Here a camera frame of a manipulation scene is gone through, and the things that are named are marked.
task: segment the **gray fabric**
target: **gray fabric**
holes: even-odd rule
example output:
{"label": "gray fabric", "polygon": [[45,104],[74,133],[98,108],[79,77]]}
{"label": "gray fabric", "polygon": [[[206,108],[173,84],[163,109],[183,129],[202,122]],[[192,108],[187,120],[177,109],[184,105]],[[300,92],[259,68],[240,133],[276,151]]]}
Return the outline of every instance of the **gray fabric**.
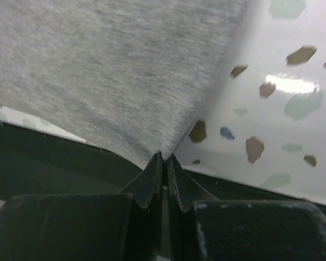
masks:
{"label": "gray fabric", "polygon": [[0,0],[0,104],[143,168],[195,122],[247,2]]}

